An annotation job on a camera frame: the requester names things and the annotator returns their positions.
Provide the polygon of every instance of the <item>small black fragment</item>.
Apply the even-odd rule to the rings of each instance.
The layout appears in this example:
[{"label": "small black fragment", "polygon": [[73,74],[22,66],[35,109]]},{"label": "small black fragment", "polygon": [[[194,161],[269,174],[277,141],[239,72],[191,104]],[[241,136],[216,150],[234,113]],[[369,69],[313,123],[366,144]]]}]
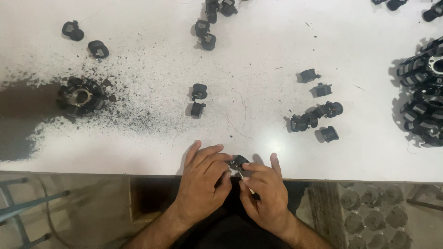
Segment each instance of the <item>small black fragment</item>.
[{"label": "small black fragment", "polygon": [[317,97],[326,96],[332,93],[331,90],[332,85],[323,85],[323,83],[319,83],[318,86],[314,87],[314,90],[317,93]]},{"label": "small black fragment", "polygon": [[99,40],[88,43],[88,48],[95,58],[103,59],[109,56],[108,48]]},{"label": "small black fragment", "polygon": [[300,76],[302,77],[302,82],[303,83],[307,83],[307,82],[309,82],[311,80],[314,80],[316,78],[317,79],[321,78],[321,75],[315,74],[315,69],[314,68],[308,69],[308,70],[305,70],[305,71],[301,72]]},{"label": "small black fragment", "polygon": [[224,16],[232,16],[232,14],[237,14],[238,10],[235,8],[235,0],[223,0],[221,2],[221,9],[220,13],[222,13]]},{"label": "small black fragment", "polygon": [[193,85],[194,90],[192,91],[192,101],[194,101],[196,98],[197,99],[204,99],[208,96],[208,93],[206,92],[206,90],[208,89],[208,87],[204,84],[194,84]]},{"label": "small black fragment", "polygon": [[69,38],[73,41],[80,41],[85,36],[83,31],[78,27],[78,21],[76,20],[66,22],[63,25],[62,34],[69,36]]},{"label": "small black fragment", "polygon": [[206,104],[194,102],[191,108],[191,115],[200,118],[203,112],[203,107],[206,107]]},{"label": "small black fragment", "polygon": [[209,34],[210,31],[209,26],[210,26],[209,22],[204,20],[198,20],[194,26],[195,34],[200,38]]},{"label": "small black fragment", "polygon": [[332,126],[328,126],[326,129],[320,130],[326,142],[338,140],[338,134]]},{"label": "small black fragment", "polygon": [[215,42],[217,41],[217,37],[212,34],[207,34],[201,38],[200,44],[206,50],[213,50],[215,48]]}]

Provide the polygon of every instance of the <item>concrete floor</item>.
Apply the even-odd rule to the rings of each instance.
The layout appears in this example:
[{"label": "concrete floor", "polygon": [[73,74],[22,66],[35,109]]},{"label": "concrete floor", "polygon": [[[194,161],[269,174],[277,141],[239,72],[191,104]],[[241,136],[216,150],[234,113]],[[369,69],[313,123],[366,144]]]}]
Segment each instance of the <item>concrete floor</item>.
[{"label": "concrete floor", "polygon": [[[146,224],[132,224],[129,217],[128,177],[98,175],[0,174],[0,181],[29,177],[28,183],[11,185],[9,190],[16,203],[44,197],[39,179],[48,195],[71,190],[71,195],[49,202],[56,236],[35,246],[35,249],[115,249]],[[0,198],[0,208],[5,208]],[[307,193],[297,215],[312,225]],[[47,209],[41,204],[21,215],[30,240],[52,233]],[[18,248],[21,239],[12,222],[0,226],[0,249]]]}]

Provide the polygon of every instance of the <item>black plastic part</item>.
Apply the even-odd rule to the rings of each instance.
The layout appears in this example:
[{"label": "black plastic part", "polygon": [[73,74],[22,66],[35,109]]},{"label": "black plastic part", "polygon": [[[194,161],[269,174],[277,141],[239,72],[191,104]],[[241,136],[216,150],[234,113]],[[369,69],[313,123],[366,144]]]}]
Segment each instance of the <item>black plastic part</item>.
[{"label": "black plastic part", "polygon": [[315,74],[315,69],[314,68],[308,69],[308,70],[305,70],[305,71],[301,72],[300,76],[302,77],[302,83],[307,83],[307,82],[309,82],[311,80],[320,79],[321,78],[321,76],[319,74]]},{"label": "black plastic part", "polygon": [[194,102],[191,108],[191,115],[200,118],[203,112],[203,107],[206,107],[206,104]]},{"label": "black plastic part", "polygon": [[209,26],[209,22],[198,20],[194,26],[195,34],[200,38],[209,34]]},{"label": "black plastic part", "polygon": [[323,85],[323,83],[319,83],[318,86],[314,87],[317,93],[317,97],[322,97],[331,94],[332,93],[331,86],[332,85],[328,84]]},{"label": "black plastic part", "polygon": [[390,11],[396,11],[400,6],[404,5],[408,0],[390,0],[386,6]]},{"label": "black plastic part", "polygon": [[192,101],[194,101],[196,98],[197,99],[205,99],[208,96],[208,93],[206,92],[206,90],[208,89],[208,87],[204,84],[194,84],[193,85],[193,91],[192,91]]},{"label": "black plastic part", "polygon": [[328,128],[320,130],[326,142],[331,142],[333,140],[338,140],[338,134],[332,126],[328,126]]},{"label": "black plastic part", "polygon": [[302,115],[302,122],[307,124],[307,128],[315,128],[319,124],[317,116],[313,113],[305,113]]},{"label": "black plastic part", "polygon": [[103,44],[102,41],[96,40],[88,43],[88,48],[95,58],[106,58],[109,56],[108,48]]},{"label": "black plastic part", "polygon": [[232,163],[234,166],[237,166],[237,167],[239,167],[240,169],[244,170],[243,167],[242,167],[242,165],[243,165],[244,163],[249,163],[249,161],[248,161],[246,158],[244,158],[243,156],[241,156],[241,155],[237,155],[237,156],[235,157],[235,159],[234,159],[233,161],[231,161],[231,163]]},{"label": "black plastic part", "polygon": [[443,16],[443,0],[436,3],[428,11],[423,13],[423,20],[427,22],[433,21],[435,18]]},{"label": "black plastic part", "polygon": [[312,113],[314,113],[318,118],[323,116],[335,117],[343,113],[343,106],[338,102],[331,103],[329,101],[324,105],[317,106]]},{"label": "black plastic part", "polygon": [[378,4],[381,4],[381,3],[384,3],[384,2],[386,2],[387,0],[372,0],[372,2],[375,4],[375,5],[378,5]]},{"label": "black plastic part", "polygon": [[91,116],[94,110],[103,108],[107,99],[100,85],[88,78],[70,78],[67,86],[59,88],[58,95],[57,105],[72,117]]},{"label": "black plastic part", "polygon": [[217,41],[217,37],[215,37],[215,35],[208,34],[208,35],[202,37],[202,41],[200,42],[200,44],[202,45],[202,47],[204,49],[211,51],[215,48],[216,41]]},{"label": "black plastic part", "polygon": [[220,13],[224,16],[229,17],[238,13],[238,10],[234,6],[235,0],[223,0],[221,3]]},{"label": "black plastic part", "polygon": [[62,28],[62,34],[69,36],[73,41],[80,41],[85,37],[83,31],[78,27],[78,22],[66,22]]},{"label": "black plastic part", "polygon": [[217,12],[219,10],[218,0],[206,0],[206,17],[209,23],[217,22]]}]

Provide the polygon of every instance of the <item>white table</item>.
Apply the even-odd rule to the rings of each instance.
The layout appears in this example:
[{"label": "white table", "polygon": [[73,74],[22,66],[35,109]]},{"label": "white table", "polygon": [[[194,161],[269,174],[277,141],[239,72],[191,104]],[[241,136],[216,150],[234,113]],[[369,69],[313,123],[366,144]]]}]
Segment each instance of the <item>white table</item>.
[{"label": "white table", "polygon": [[[200,139],[267,165],[276,152],[285,178],[443,182],[443,148],[415,147],[392,117],[394,111],[401,119],[406,99],[396,101],[402,90],[391,83],[391,62],[443,35],[443,18],[422,20],[430,1],[409,1],[396,12],[370,0],[237,1],[237,15],[218,14],[210,27],[213,51],[200,49],[191,34],[204,18],[203,3],[1,0],[2,81],[20,70],[45,82],[89,77],[96,67],[103,76],[95,79],[118,77],[106,90],[125,101],[108,103],[119,118],[103,111],[75,124],[63,117],[63,125],[40,124],[44,138],[31,137],[38,151],[1,162],[0,170],[180,175],[184,152]],[[85,33],[80,42],[61,34],[73,19]],[[96,39],[111,53],[102,63],[86,50]],[[297,83],[296,74],[310,68],[322,78]],[[333,93],[313,98],[309,90],[319,82],[332,84]],[[200,119],[189,116],[195,83],[209,93]],[[286,118],[326,101],[342,103],[344,113],[288,132]],[[320,143],[315,131],[329,125],[340,139]]]}]

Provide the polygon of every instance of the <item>gray tape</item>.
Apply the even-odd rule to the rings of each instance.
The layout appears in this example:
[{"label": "gray tape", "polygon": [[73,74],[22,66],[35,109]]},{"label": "gray tape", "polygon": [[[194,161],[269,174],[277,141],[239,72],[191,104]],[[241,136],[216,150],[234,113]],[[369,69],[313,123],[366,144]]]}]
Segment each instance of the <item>gray tape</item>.
[{"label": "gray tape", "polygon": [[99,56],[104,56],[105,54],[103,53],[103,50],[101,49],[97,49],[97,53]]},{"label": "gray tape", "polygon": [[406,113],[406,114],[404,115],[404,117],[405,117],[407,120],[409,120],[409,121],[414,121],[414,120],[415,120],[415,118],[412,117],[411,115],[409,115],[409,113]]},{"label": "gray tape", "polygon": [[420,126],[428,128],[428,129],[436,128],[435,124],[428,124],[428,123],[425,123],[425,122],[421,122]]},{"label": "gray tape", "polygon": [[71,24],[68,24],[68,26],[66,27],[65,31],[71,33],[74,30],[74,26],[72,26]]},{"label": "gray tape", "polygon": [[422,110],[419,107],[417,107],[416,105],[412,109],[420,114],[423,114],[424,112],[426,112],[426,110]]},{"label": "gray tape", "polygon": [[439,115],[439,114],[435,114],[435,113],[432,115],[432,117],[436,118],[436,119],[443,119],[443,115]]}]

